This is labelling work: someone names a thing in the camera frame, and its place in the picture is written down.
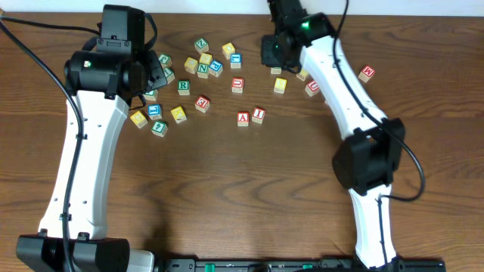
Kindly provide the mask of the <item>red I block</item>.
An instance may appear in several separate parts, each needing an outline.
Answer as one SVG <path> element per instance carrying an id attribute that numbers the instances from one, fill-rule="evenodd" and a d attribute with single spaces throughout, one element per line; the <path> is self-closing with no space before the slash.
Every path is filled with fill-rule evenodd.
<path id="1" fill-rule="evenodd" d="M 252 122 L 262 124 L 265 118 L 266 110 L 260 107 L 255 107 L 252 114 Z"/>

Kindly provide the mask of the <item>red A block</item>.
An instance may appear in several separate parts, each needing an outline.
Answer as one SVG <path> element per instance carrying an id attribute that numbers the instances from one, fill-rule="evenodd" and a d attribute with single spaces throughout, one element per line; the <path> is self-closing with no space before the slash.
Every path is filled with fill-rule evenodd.
<path id="1" fill-rule="evenodd" d="M 239 127 L 247 127 L 250 123 L 250 115 L 248 112 L 237 113 L 237 125 Z"/>

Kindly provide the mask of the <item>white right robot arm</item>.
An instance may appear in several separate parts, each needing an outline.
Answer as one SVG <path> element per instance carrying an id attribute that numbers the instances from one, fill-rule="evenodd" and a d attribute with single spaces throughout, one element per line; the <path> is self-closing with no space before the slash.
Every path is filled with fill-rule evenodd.
<path id="1" fill-rule="evenodd" d="M 261 62 L 290 73 L 307 70 L 337 121 L 343 142 L 332 158 L 337 180 L 349 191 L 355 214 L 355 253 L 367 269 L 388 268 L 396 259 L 389 201 L 405 128 L 389 120 L 369 98 L 343 53 L 338 32 L 325 14 L 309 14 L 298 1 L 268 0 L 273 34 L 263 36 Z"/>

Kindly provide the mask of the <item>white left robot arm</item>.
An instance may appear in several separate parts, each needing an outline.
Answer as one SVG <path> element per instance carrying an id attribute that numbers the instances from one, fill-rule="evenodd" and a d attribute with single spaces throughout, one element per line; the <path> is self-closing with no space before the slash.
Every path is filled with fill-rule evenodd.
<path id="1" fill-rule="evenodd" d="M 166 83 L 152 16 L 105 5 L 99 33 L 65 63 L 67 130 L 54 191 L 35 234 L 17 257 L 34 271 L 157 271 L 157 257 L 107 236 L 107 192 L 119 133 L 132 100 Z"/>

